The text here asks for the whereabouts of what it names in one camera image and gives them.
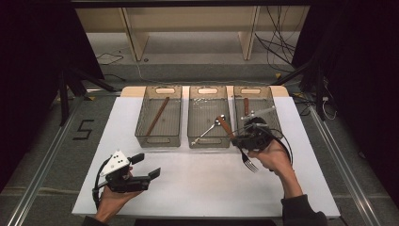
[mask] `white tabletop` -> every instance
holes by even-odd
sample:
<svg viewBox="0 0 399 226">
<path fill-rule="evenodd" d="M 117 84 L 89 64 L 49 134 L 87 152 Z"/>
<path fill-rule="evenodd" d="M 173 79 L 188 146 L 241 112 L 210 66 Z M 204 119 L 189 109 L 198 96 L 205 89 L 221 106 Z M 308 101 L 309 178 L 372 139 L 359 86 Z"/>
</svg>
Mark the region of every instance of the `white tabletop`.
<svg viewBox="0 0 399 226">
<path fill-rule="evenodd" d="M 231 116 L 232 100 L 229 97 Z M 91 196 L 99 167 L 115 150 L 126 156 L 144 153 L 144 161 L 134 165 L 135 176 L 161 168 L 149 190 L 128 202 L 119 212 L 133 218 L 279 218 L 283 197 L 279 178 L 259 161 L 253 173 L 245 167 L 241 154 L 228 149 L 190 149 L 187 138 L 188 98 L 184 96 L 182 145 L 179 148 L 142 149 L 135 137 L 142 98 L 119 97 L 114 103 L 103 136 L 82 185 L 75 215 L 94 215 Z M 294 101 L 275 97 L 279 122 L 294 153 L 294 169 L 311 207 L 328 218 L 340 214 L 316 160 Z"/>
</svg>

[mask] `handle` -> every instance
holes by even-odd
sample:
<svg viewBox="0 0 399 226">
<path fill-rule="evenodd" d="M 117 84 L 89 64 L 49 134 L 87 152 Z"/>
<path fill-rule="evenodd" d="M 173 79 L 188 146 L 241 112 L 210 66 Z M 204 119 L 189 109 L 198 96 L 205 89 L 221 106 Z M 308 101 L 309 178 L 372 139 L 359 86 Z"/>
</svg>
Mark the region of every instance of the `handle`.
<svg viewBox="0 0 399 226">
<path fill-rule="evenodd" d="M 244 98 L 244 115 L 249 115 L 249 100 L 248 98 Z"/>
<path fill-rule="evenodd" d="M 229 135 L 230 139 L 234 139 L 234 134 L 232 133 L 232 130 L 230 126 L 226 123 L 226 121 L 223 120 L 222 117 L 217 116 L 217 119 L 220 121 L 220 125 L 223 127 L 223 129 L 226 131 L 226 133 Z"/>
<path fill-rule="evenodd" d="M 157 113 L 156 116 L 155 116 L 155 119 L 153 119 L 152 124 L 151 124 L 149 130 L 147 131 L 146 136 L 149 136 L 149 135 L 150 135 L 150 133 L 151 133 L 153 127 L 155 126 L 156 122 L 158 121 L 159 117 L 161 117 L 161 114 L 162 114 L 162 112 L 164 111 L 165 106 L 167 105 L 168 101 L 169 101 L 169 97 L 165 98 L 165 101 L 164 101 L 164 103 L 162 104 L 161 108 L 159 108 L 158 113 Z"/>
</svg>

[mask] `clear plastic bin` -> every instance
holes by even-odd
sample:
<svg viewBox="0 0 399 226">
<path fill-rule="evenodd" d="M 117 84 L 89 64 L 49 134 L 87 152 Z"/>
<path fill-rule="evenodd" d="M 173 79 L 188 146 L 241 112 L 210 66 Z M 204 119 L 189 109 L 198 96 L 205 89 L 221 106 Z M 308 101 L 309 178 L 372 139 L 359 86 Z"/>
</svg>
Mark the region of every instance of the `clear plastic bin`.
<svg viewBox="0 0 399 226">
<path fill-rule="evenodd" d="M 180 147 L 182 87 L 146 87 L 135 136 L 142 148 Z"/>
<path fill-rule="evenodd" d="M 224 115 L 231 125 L 226 87 L 190 87 L 187 135 L 190 148 L 229 148 L 230 139 L 221 125 L 215 125 L 206 135 L 217 116 Z"/>
<path fill-rule="evenodd" d="M 234 87 L 234 105 L 235 130 L 238 135 L 245 134 L 244 127 L 247 121 L 243 118 L 255 114 L 266 122 L 275 137 L 282 138 L 279 117 L 270 87 Z"/>
</svg>

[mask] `human hand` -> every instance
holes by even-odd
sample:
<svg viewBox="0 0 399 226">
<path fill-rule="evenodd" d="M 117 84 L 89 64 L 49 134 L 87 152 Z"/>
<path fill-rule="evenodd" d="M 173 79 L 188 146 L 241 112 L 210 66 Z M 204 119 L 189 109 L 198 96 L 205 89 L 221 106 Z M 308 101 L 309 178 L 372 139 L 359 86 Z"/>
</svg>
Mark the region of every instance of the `human hand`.
<svg viewBox="0 0 399 226">
<path fill-rule="evenodd" d="M 263 151 L 249 151 L 248 156 L 259 159 L 265 168 L 278 175 L 286 199 L 303 195 L 288 155 L 276 140 L 273 139 Z"/>
<path fill-rule="evenodd" d="M 125 203 L 142 192 L 143 191 L 118 193 L 111 191 L 108 186 L 105 186 L 95 218 L 102 223 L 107 223 L 120 211 Z"/>
<path fill-rule="evenodd" d="M 290 160 L 284 148 L 274 139 L 262 151 L 249 151 L 247 154 L 251 158 L 257 158 L 262 165 L 270 170 L 273 170 L 278 176 L 286 170 L 292 170 Z"/>
</svg>

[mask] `metal fork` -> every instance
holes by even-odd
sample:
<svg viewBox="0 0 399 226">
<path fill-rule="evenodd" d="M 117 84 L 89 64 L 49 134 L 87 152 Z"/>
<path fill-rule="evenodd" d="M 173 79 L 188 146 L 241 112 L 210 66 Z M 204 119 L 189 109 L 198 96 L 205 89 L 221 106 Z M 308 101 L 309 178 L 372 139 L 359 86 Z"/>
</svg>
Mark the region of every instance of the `metal fork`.
<svg viewBox="0 0 399 226">
<path fill-rule="evenodd" d="M 248 156 L 243 152 L 241 148 L 238 149 L 240 150 L 241 158 L 243 159 L 244 165 L 246 165 L 247 168 L 250 169 L 251 171 L 257 172 L 258 168 L 255 165 L 253 165 L 253 163 L 249 160 Z"/>
<path fill-rule="evenodd" d="M 234 139 L 234 133 L 232 132 L 230 126 L 226 123 L 225 119 L 223 119 L 221 116 L 217 116 L 217 119 L 220 121 L 221 126 L 229 135 L 230 139 Z M 244 165 L 246 165 L 253 172 L 258 171 L 258 168 L 253 165 L 253 163 L 249 160 L 248 156 L 243 152 L 243 150 L 239 147 L 238 149 L 241 152 L 241 158 L 243 159 Z"/>
</svg>

